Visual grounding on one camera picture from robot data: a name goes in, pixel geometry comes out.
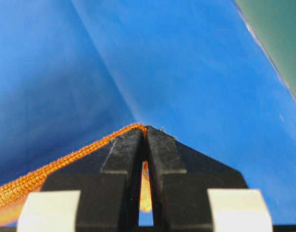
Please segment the blue fabric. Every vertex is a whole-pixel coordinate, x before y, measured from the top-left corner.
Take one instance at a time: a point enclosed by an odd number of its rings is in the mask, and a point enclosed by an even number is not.
[[[296,103],[230,0],[0,0],[0,185],[131,122],[296,223]]]

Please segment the blue cloth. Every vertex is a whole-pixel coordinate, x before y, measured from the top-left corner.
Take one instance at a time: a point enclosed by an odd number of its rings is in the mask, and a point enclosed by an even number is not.
[[[231,0],[0,0],[0,185],[134,121],[296,223],[296,102]]]

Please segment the braided cord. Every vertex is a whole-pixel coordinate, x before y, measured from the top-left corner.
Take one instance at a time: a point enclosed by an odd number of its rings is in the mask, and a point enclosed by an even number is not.
[[[15,202],[20,197],[27,195],[37,187],[41,186],[47,176],[56,170],[59,170],[70,163],[81,159],[82,157],[91,154],[97,149],[107,145],[115,137],[122,135],[132,129],[140,129],[146,134],[147,129],[140,123],[130,124],[119,131],[116,131],[108,136],[105,136],[101,140],[98,140],[88,146],[81,148],[78,151],[72,152],[66,156],[63,156],[56,161],[53,161],[33,172],[30,172],[14,181],[11,181],[0,187],[0,209],[9,203]]]

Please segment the orange braided cord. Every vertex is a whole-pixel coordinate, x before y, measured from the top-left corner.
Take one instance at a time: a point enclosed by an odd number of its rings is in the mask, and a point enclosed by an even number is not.
[[[144,125],[134,123],[128,125],[121,130],[114,132],[101,140],[98,140],[88,146],[81,148],[79,151],[72,152],[64,157],[59,158],[33,172],[28,173],[14,181],[11,181],[0,187],[0,209],[9,203],[12,203],[19,199],[21,196],[28,194],[37,187],[41,186],[46,177],[54,171],[65,167],[66,165],[77,161],[78,159],[91,154],[97,149],[107,145],[115,137],[124,134],[132,129],[140,129],[143,131],[144,136],[147,129]]]

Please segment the white block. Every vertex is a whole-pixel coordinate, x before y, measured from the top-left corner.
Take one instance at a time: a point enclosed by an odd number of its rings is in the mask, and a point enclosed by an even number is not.
[[[208,189],[214,232],[272,232],[265,201],[256,189]]]
[[[79,190],[30,193],[17,232],[75,232],[79,197]]]

